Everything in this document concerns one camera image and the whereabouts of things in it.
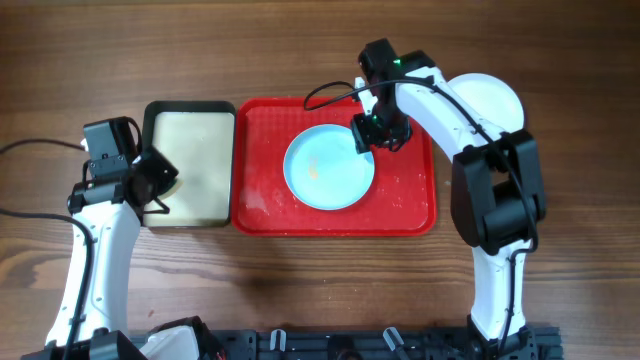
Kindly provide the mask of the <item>light blue plate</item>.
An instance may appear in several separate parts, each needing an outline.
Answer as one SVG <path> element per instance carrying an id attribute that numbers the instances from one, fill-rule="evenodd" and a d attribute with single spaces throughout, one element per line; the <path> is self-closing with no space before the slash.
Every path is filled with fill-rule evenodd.
<path id="1" fill-rule="evenodd" d="M 334 211 L 355 204 L 368 192 L 375 161 L 370 152 L 356 151 L 349 128 L 323 124 L 306 129 L 290 143 L 283 174 L 299 201 L 314 209 Z"/>

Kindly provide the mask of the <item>white plate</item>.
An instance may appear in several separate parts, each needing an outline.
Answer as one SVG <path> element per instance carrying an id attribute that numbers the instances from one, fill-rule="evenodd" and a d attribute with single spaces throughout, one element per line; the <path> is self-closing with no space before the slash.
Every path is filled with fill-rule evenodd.
<path id="1" fill-rule="evenodd" d="M 479 115 L 505 131 L 524 127 L 523 105 L 502 80 L 488 74 L 467 73 L 449 80 L 448 85 Z"/>

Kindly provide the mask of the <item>green scrubbing sponge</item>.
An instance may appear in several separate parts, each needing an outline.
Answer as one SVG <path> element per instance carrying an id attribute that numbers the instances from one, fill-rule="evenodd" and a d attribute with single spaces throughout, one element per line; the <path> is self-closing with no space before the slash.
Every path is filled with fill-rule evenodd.
<path id="1" fill-rule="evenodd" d="M 178 189 L 183 185 L 183 181 L 181 179 L 176 179 L 171 187 L 163 193 L 163 196 L 168 197 L 178 191 Z"/>

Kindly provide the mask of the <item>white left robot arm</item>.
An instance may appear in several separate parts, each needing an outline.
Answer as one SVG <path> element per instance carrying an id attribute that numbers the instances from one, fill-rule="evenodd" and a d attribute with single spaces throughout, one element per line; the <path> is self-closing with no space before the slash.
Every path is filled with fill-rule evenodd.
<path id="1" fill-rule="evenodd" d="M 172 187 L 177 169 L 149 147 L 111 172 L 79 183 L 69 199 L 74 242 L 60 311 L 34 359 L 201 359 L 215 339 L 200 318 L 155 328 L 137 346 L 127 334 L 133 247 L 144 207 Z"/>

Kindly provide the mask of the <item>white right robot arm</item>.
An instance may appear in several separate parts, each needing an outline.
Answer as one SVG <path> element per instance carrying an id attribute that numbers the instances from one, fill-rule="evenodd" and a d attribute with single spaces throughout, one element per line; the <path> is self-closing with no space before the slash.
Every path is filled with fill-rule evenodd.
<path id="1" fill-rule="evenodd" d="M 449 158 L 451 217 L 474 261 L 471 331 L 491 351 L 510 351 L 524 331 L 525 261 L 538 247 L 537 224 L 546 214 L 538 146 L 520 99 L 497 77 L 447 80 L 436 66 L 389 79 L 358 77 L 353 90 L 363 108 L 353 125 L 358 151 L 407 142 L 406 125 L 384 124 L 390 109 L 419 125 Z"/>

